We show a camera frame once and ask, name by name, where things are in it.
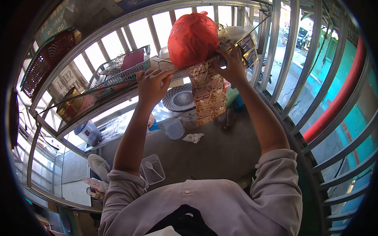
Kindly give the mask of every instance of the man's left hand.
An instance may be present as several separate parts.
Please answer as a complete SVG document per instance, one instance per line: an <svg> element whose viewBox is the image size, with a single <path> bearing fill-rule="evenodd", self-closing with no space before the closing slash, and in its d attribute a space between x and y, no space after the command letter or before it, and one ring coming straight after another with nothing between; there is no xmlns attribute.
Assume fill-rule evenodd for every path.
<svg viewBox="0 0 378 236"><path fill-rule="evenodd" d="M141 106L153 109L167 93L173 70L148 69L136 74L138 82L139 102Z"/></svg>

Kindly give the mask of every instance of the metal railing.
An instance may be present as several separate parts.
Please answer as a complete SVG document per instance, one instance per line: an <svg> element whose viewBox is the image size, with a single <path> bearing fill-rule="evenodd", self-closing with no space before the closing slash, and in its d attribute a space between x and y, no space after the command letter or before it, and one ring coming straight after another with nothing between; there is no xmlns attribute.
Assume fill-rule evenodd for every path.
<svg viewBox="0 0 378 236"><path fill-rule="evenodd" d="M318 48L318 42L321 32L321 24L322 24L322 0L315 0L314 1L314 26L313 26L313 35L312 40L310 43L310 47L307 53L307 57L303 66L303 69L301 71L301 74L298 78L298 82L296 86L293 88L294 91L286 105L286 107L282 110L279 107L279 104L277 104L278 97L282 91L282 88L284 86L286 77L288 75L288 71L290 68L290 63L292 61L293 52L296 46L297 36L298 36L298 23L300 20L300 7L299 7L299 0L292 0L291 1L291 18L290 18L290 30L289 30L289 37L287 42L287 47L285 50L285 55L283 58L282 67L277 79L277 84L275 85L274 92L270 96L270 94L267 93L266 87L268 84L268 80L270 77L270 72L273 67L273 61L276 53L276 47L278 42L278 35L279 35L279 20L280 20L280 8L281 8L281 0L273 0L273 5L266 3L261 3L262 1L248 1L248 0L239 0L239 1L229 1L229 0L204 0L204 1L198 1L198 0L191 0L191 1L184 1L184 0L171 0L166 1L162 3L154 4L153 6L148 6L145 8L138 9L134 12L131 12L129 14L126 14L124 16L121 16L120 18L115 19L114 21L100 27L98 30L90 34L87 38L83 39L78 45L76 45L65 57L63 60L60 61L60 63L53 69L52 73L47 78L46 82L42 85L42 88L40 91L35 95L36 98L33 102L33 104L30 107L31 114L36 117L39 121L39 126L37 129L44 127L47 132L50 133L54 138L57 140L60 140L64 145L66 145L68 148L76 152L77 154L85 157L87 153L84 151L76 148L74 145L72 145L70 142L65 140L63 137L70 132L73 128L76 126L84 123L88 119L91 119L95 117L96 115L99 115L106 109L109 109L127 99L130 99L133 96L137 95L137 92L132 92L130 94L123 94L119 96L115 96L110 103L107 103L106 107L94 107L88 114L85 116L82 116L79 120L77 120L75 123L71 124L70 127L63 129L61 133L58 134L54 129L52 129L46 122L44 122L44 117L37 116L35 113L35 109L37 106L37 103L39 99L42 97L42 94L47 90L47 88L50 86L52 81L56 78L56 76L80 53L83 55L83 58L88 65L91 72L95 71L95 68L91 64L89 58L86 56L85 49L87 49L90 45L97 42L100 50L106 60L110 60L109 55L106 52L106 49L101 41L101 38L105 35L116 31L117 35L119 37L119 40L122 44L122 47L125 52L129 52L130 49L127 45L127 42L125 40L125 37L121 31L121 27L123 27L125 31L125 35L128 39L128 42L130 44L131 50L135 50L137 48L136 43L134 41L132 32L130 30L129 24L143 18L147 18L148 26L150 28L153 43L156 47L157 52L160 51L160 42L157 37L157 32L155 28L155 24L152 18L152 15L158 14L161 12L169 11L170 21L171 24L174 24L176 21L175 16L175 9L179 8L185 8L185 7L191 7L192 12L197 11L196 6L203 6L203 5L214 5L214 18L217 21L219 19L218 16L218 5L231 5L231 22L232 25L245 25L245 24L252 24L253 22L253 9L257 8L260 10L260 21L262 21L263 17L265 18L265 12L270 11L271 16L269 16L269 19L267 19L263 24L259 26L259 48L258 48L258 58L259 60L254 65L253 70L253 78L251 81L251 84L253 87L258 91L260 96L264 99L264 101L274 110L276 116L279 118L279 120L282 122L285 130L287 133L290 133L290 140L291 144L297 145L298 148L298 154L299 159L301 162L305 162L304 166L311 165L312 169L308 171L307 180L310 182L312 193L315 195L314 198L316 199L316 204L319 205L319 221L320 225L319 227L322 230L323 234L327 233L337 233L341 232L343 230L343 227L339 228L332 228L330 227L330 222L333 221L339 221L344 220L353 217L353 214L355 213L355 210L342 213L342 214L336 214L336 215L329 215L326 218L324 218L322 207L329 207L331 205L336 205L339 203L347 202L352 199L355 199L358 196L361 196L365 193L368 184L363 186L362 188L346 193L345 195L341 195L339 197L334 197L330 199L323 199L322 196L324 196L324 193L326 193L326 190L330 187L336 186L338 184L341 184L345 181L348 181L355 176L358 176L364 171L368 171L371 169L371 165L376 161L377 159L377 150L373 152L366 160L364 160L362 163L359 163L356 167L351 169L350 171L340 175L336 176L335 178L328 180L326 182L323 181L322 178L319 178L319 173L321 173L322 170L325 168L331 166L332 164L335 164L339 160L345 158L349 153L351 153L353 150L355 150L363 141L365 141L370 134L376 130L377 124L378 124L378 117L377 112L374 114L371 121L367 124L365 129L356 137L352 142L350 142L345 148L343 148L341 151L336 153L335 155L329 157L327 160L323 161L322 163L315 164L313 166L312 162L313 160L310 159L311 150L316 147L319 143L321 143L326 137L330 135L330 133L335 130L337 126L340 125L340 123L343 121L343 119L346 117L346 115L351 111L353 106L356 104L358 98L360 97L362 93L362 88L364 84L367 81L367 77L369 75L369 72L371 70L371 62L369 60L369 57L367 56L365 66L362 72L362 75L359 79L359 82L356 86L356 89L354 90L352 96L348 100L345 107L340 111L340 113L337 115L337 117L332 121L332 123L311 143L308 145L306 143L298 143L298 140L301 138L301 135L299 133L299 130L308 122L309 118L313 115L315 112L315 109L319 106L319 104L322 102L322 100L325 97L325 94L329 90L334 77L336 75L337 70L339 69L341 57L344 52L346 39L347 39L347 31L348 31L348 22L349 17L345 14L340 14L340 29L338 30L338 42L336 46L335 55L332 60L331 67L329 69L329 72L321 86L320 91L317 93L314 101L304 114L304 116L301 118L299 123L297 125L293 125L290 122L287 122L289 119L288 115L292 108L294 107L295 102L297 101L299 94L301 93L305 82L307 78L310 75L310 69L314 63L314 59L316 56L317 48ZM250 7L252 10L250 11L250 15L248 16L247 11L245 10L244 6ZM260 71L262 69L262 62L266 53L267 48L267 42L270 40L269 49L267 53L267 62L264 70L264 74L262 77L261 83L258 82ZM33 151L30 152L29 157L29 166L28 168L31 169L33 160ZM81 205L75 204L75 203L67 203L67 201L62 201L61 199L57 198L56 196L53 196L42 189L36 188L31 183L31 172L29 174L28 172L28 187L30 189L37 189L37 192L44 196L48 201L53 202L59 202L62 205L66 205L71 208L75 208L75 210L82 209L85 211L93 211L98 212L99 210L95 210L92 208L83 207Z"/></svg>

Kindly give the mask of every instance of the red pipe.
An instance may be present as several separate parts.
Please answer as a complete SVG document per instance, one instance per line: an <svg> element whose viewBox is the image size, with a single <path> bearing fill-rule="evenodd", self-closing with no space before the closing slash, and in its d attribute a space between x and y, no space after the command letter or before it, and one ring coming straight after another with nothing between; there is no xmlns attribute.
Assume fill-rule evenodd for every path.
<svg viewBox="0 0 378 236"><path fill-rule="evenodd" d="M366 48L361 36L358 38L358 45L356 55L349 74L345 79L344 84L337 93L336 97L326 109L326 111L319 117L319 119L303 134L303 138L307 143L312 142L319 136L325 128L336 118L341 109L345 106L348 99L356 88L359 77L361 76L366 58Z"/></svg>

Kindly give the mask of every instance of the red cutting board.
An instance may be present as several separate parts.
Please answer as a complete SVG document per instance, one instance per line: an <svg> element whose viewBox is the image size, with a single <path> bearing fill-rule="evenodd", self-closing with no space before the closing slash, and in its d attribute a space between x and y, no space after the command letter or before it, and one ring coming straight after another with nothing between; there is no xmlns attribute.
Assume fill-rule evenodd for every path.
<svg viewBox="0 0 378 236"><path fill-rule="evenodd" d="M144 61L144 49L127 54L123 59L122 71L125 71L131 67Z"/></svg>

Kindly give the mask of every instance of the hand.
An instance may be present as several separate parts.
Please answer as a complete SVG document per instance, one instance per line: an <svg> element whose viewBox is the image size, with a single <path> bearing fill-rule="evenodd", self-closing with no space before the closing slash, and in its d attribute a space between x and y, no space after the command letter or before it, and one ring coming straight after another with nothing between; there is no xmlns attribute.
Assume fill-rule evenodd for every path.
<svg viewBox="0 0 378 236"><path fill-rule="evenodd" d="M146 72L138 72L136 74L139 94L138 104L152 111L167 93L173 72L172 70L162 71L161 69L153 70L151 68Z"/></svg>
<svg viewBox="0 0 378 236"><path fill-rule="evenodd" d="M216 73L220 74L228 82L235 87L242 86L245 82L248 83L245 74L245 66L242 62L242 53L238 48L231 44L232 57L223 50L217 49L217 52L222 54L227 61L227 68L222 69L218 64L213 64Z"/></svg>

